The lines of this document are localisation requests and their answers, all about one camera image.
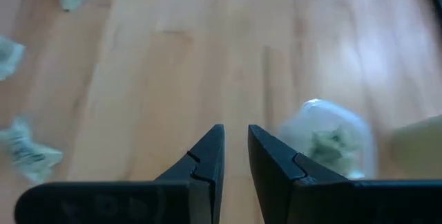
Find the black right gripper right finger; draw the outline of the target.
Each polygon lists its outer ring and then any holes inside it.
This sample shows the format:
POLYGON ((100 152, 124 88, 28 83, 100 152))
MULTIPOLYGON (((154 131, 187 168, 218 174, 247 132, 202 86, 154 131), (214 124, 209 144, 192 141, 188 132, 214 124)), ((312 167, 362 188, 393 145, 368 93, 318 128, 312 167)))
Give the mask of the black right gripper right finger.
POLYGON ((350 180, 255 124, 248 150, 265 224, 442 224, 442 180, 350 180))

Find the clear round plastic cup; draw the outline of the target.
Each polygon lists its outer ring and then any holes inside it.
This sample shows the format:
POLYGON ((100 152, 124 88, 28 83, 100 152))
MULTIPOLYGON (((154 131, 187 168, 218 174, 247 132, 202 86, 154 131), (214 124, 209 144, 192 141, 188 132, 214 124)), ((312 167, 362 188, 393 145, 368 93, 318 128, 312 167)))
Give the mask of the clear round plastic cup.
POLYGON ((307 156, 313 132, 333 131, 338 127, 347 129, 361 146, 360 169, 365 176, 357 179, 375 178, 378 173, 378 160, 371 129, 360 116, 338 104, 319 99, 305 102, 297 114, 280 125, 277 137, 292 149, 307 156))

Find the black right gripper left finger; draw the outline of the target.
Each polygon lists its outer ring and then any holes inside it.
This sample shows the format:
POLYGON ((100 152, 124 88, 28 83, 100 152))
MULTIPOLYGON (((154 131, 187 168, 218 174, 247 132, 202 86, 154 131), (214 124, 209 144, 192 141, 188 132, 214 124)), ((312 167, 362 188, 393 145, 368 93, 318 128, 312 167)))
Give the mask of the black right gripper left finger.
POLYGON ((224 127, 214 125, 155 180, 45 183, 18 199, 16 224, 218 224, 224 127))

